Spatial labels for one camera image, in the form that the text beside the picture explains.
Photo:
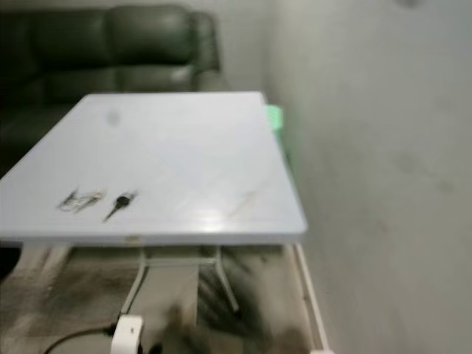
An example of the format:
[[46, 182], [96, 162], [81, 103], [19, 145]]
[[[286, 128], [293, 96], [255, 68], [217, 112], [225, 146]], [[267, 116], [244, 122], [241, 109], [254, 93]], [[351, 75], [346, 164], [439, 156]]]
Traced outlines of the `silver key bunch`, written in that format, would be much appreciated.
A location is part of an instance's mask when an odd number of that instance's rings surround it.
[[56, 208], [62, 212], [78, 213], [91, 205], [94, 205], [107, 195], [105, 190], [97, 190], [89, 193], [80, 193], [80, 189], [75, 189], [64, 198]]

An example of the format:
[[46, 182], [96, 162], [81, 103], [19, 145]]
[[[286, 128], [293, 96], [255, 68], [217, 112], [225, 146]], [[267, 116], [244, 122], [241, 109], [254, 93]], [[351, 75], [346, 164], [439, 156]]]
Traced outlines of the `black rounded object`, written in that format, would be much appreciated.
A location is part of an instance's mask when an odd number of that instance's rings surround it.
[[21, 247], [0, 247], [0, 281], [4, 281], [21, 259]]

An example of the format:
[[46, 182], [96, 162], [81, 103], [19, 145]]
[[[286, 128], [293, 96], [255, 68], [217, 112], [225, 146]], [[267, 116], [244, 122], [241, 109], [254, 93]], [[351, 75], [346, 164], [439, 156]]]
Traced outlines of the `black-headed key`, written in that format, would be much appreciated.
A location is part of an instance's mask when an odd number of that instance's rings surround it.
[[111, 211], [103, 219], [103, 223], [108, 222], [108, 220], [111, 219], [111, 217], [114, 216], [115, 213], [119, 210], [128, 208], [128, 206], [131, 205], [137, 195], [137, 191], [129, 191], [119, 195], [118, 198], [114, 200], [114, 206], [112, 207]]

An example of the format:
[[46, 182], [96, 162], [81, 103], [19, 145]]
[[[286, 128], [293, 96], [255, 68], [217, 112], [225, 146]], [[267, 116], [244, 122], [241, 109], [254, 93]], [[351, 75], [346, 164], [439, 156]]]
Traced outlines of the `dark green leather sofa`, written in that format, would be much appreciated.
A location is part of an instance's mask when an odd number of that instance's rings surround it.
[[0, 170], [101, 92], [226, 91], [212, 14], [182, 4], [0, 16]]

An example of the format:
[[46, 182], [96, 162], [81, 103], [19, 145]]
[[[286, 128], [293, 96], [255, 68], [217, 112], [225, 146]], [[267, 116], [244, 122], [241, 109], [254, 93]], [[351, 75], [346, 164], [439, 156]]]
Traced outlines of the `white baseboard strip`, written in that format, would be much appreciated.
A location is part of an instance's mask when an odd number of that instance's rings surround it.
[[288, 257], [291, 259], [294, 277], [296, 277], [296, 287], [304, 306], [311, 346], [310, 354], [335, 354], [330, 347], [330, 341], [328, 341], [326, 327], [316, 297], [316, 287], [311, 279], [304, 249], [297, 243], [286, 246], [286, 249]]

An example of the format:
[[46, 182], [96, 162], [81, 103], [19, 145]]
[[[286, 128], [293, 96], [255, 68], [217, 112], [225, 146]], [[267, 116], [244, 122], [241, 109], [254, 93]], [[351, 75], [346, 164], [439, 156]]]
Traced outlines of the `grey metal table leg frame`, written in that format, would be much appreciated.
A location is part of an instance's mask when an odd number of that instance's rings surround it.
[[222, 246], [213, 246], [212, 256], [210, 257], [158, 257], [158, 259], [153, 259], [148, 255], [148, 251], [145, 247], [139, 247], [134, 257], [128, 255], [123, 255], [122, 257], [132, 259], [137, 267], [132, 286], [129, 288], [128, 294], [125, 296], [124, 302], [116, 317], [118, 322], [125, 319], [125, 317], [131, 316], [132, 304], [138, 296], [139, 290], [141, 290], [142, 284], [144, 284], [146, 273], [151, 266], [212, 266], [213, 273], [215, 273], [216, 279], [223, 288], [230, 313], [237, 319], [243, 318], [243, 306], [239, 303], [232, 281], [229, 280], [229, 276], [227, 276], [225, 270]]

